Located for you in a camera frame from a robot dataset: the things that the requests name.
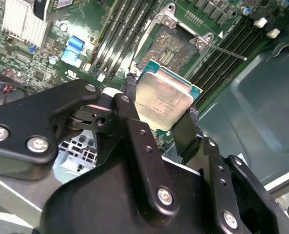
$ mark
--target heatsink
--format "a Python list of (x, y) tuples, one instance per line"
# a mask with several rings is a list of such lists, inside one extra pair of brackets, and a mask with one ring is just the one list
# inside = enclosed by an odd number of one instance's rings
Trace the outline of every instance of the heatsink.
[(9, 36), (40, 48), (48, 26), (47, 22), (34, 15), (32, 4), (22, 0), (6, 0), (2, 29)]

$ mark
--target metal rod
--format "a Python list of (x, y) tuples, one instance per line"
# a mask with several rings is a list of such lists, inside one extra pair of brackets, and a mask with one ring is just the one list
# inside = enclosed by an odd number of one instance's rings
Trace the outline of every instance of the metal rod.
[(229, 50), (222, 49), (222, 48), (217, 47), (217, 46), (214, 46), (214, 45), (212, 45), (212, 44), (208, 44), (208, 46), (211, 47), (211, 48), (213, 48), (213, 49), (216, 49), (216, 50), (219, 50), (219, 51), (221, 51), (221, 52), (224, 52), (224, 53), (226, 53), (226, 54), (228, 54), (228, 55), (234, 56), (234, 57), (236, 57), (236, 58), (238, 58), (238, 59), (240, 58), (241, 60), (244, 60), (244, 61), (247, 60), (246, 57), (241, 56), (241, 55), (238, 55), (238, 54), (236, 54), (236, 53), (233, 53), (233, 52), (231, 52), (231, 51), (229, 51)]
[(215, 50), (219, 50), (219, 51), (221, 51), (221, 52), (223, 52), (223, 53), (226, 53), (226, 54), (228, 54), (228, 55), (234, 56), (234, 57), (236, 57), (236, 58), (238, 58), (238, 59), (240, 58), (241, 60), (244, 60), (244, 61), (247, 60), (247, 58), (244, 57), (244, 56), (238, 55), (238, 54), (233, 53), (233, 52), (231, 52), (231, 51), (229, 51), (229, 50), (225, 50), (225, 49), (222, 49), (222, 48), (220, 48), (220, 47), (218, 47), (218, 46), (214, 46), (214, 45), (208, 43), (208, 41), (206, 41), (205, 39), (203, 39), (201, 36), (198, 36), (197, 39), (201, 40), (202, 42), (204, 42), (204, 43), (207, 44), (209, 47), (211, 47), (211, 48), (213, 48), (213, 49), (215, 49)]

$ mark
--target metal plate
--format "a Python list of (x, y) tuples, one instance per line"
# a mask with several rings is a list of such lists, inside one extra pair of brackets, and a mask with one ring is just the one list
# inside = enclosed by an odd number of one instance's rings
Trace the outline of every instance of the metal plate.
[(135, 106), (153, 130), (169, 130), (192, 102), (187, 90), (159, 74), (147, 72), (137, 85)]

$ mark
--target motherboard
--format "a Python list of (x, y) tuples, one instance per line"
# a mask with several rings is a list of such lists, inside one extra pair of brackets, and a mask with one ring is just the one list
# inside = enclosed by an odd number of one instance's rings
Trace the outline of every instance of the motherboard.
[(78, 78), (121, 90), (153, 60), (202, 109), (288, 23), (289, 0), (0, 0), (0, 74), (30, 94)]

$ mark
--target capacitor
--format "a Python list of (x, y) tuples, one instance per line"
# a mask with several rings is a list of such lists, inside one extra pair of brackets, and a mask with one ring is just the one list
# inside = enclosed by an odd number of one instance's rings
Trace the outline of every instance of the capacitor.
[(55, 65), (57, 62), (58, 62), (57, 56), (51, 56), (51, 57), (49, 57), (49, 63), (50, 63), (51, 65)]
[(241, 11), (244, 16), (249, 16), (251, 14), (250, 8), (246, 6), (242, 6)]
[(289, 6), (289, 0), (283, 0), (281, 1), (281, 7), (287, 8)]
[(6, 71), (3, 75), (8, 78), (12, 78), (15, 75), (16, 71), (14, 69), (10, 69)]
[(30, 45), (29, 47), (28, 47), (28, 51), (29, 52), (34, 52), (36, 50), (36, 46), (35, 45)]
[(65, 24), (65, 23), (62, 23), (62, 24), (60, 25), (60, 29), (61, 29), (62, 32), (66, 32), (67, 29), (68, 29), (68, 25)]

